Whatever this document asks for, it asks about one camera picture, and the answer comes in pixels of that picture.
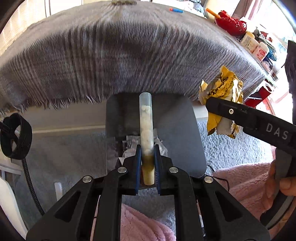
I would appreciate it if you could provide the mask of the person's right hand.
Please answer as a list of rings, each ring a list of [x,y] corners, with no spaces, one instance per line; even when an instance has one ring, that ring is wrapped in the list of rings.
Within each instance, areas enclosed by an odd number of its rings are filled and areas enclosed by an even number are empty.
[[[271,163],[264,185],[264,193],[261,200],[265,210],[269,210],[272,207],[277,191],[281,191],[286,196],[295,196],[295,177],[286,177],[276,181],[275,174],[276,160]]]

